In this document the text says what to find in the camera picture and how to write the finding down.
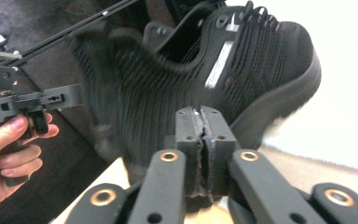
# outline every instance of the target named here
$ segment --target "shoelace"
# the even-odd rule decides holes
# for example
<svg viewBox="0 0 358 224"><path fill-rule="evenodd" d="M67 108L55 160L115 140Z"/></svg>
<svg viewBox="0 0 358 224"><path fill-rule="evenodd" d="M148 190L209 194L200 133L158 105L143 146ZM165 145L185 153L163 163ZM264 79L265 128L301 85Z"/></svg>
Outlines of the shoelace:
<svg viewBox="0 0 358 224"><path fill-rule="evenodd" d="M248 1L245 5L245 10L241 12L240 19L243 21L251 21L256 19L257 23L263 24L264 27L270 27L275 31L279 30L279 22L273 15L269 15L265 7L257 7L254 9L254 3Z"/></svg>

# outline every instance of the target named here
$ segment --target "white surface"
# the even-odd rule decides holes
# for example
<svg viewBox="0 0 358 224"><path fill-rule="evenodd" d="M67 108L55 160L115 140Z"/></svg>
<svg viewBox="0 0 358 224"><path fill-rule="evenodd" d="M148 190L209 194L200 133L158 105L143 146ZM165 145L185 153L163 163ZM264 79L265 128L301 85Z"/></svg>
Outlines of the white surface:
<svg viewBox="0 0 358 224"><path fill-rule="evenodd" d="M246 1L228 1L244 5ZM254 1L310 33L322 65L315 96L265 137L296 155L358 168L358 1Z"/></svg>

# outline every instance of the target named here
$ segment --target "knit shoe upper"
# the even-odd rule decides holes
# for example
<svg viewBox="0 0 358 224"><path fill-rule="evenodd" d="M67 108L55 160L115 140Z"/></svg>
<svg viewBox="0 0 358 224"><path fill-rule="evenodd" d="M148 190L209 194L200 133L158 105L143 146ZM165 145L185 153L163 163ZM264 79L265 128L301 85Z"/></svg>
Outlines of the knit shoe upper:
<svg viewBox="0 0 358 224"><path fill-rule="evenodd" d="M174 135L175 111L215 108L242 147L257 148L267 126L305 104L320 83L308 32L252 3L200 5L153 49L131 29L106 30L76 34L70 46L93 124L104 127L97 150L107 160L122 155L132 181Z"/></svg>

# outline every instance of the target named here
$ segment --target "hand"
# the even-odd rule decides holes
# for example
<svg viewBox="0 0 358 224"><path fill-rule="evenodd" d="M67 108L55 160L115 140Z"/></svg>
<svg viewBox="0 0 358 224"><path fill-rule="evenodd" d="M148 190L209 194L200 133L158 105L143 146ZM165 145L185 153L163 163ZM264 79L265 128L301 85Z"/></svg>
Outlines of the hand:
<svg viewBox="0 0 358 224"><path fill-rule="evenodd" d="M46 121L50 123L52 116L46 114ZM28 119L23 115L18 115L0 127L0 150L8 144L18 140L27 130ZM42 161L38 158L41 149L36 145L26 145L36 138L50 138L59 132L56 125L48 125L48 133L39 134L32 139L23 140L24 149L19 152L0 156L0 202L14 193L21 185L8 187L5 183L6 177L17 177L31 175L42 166Z"/></svg>

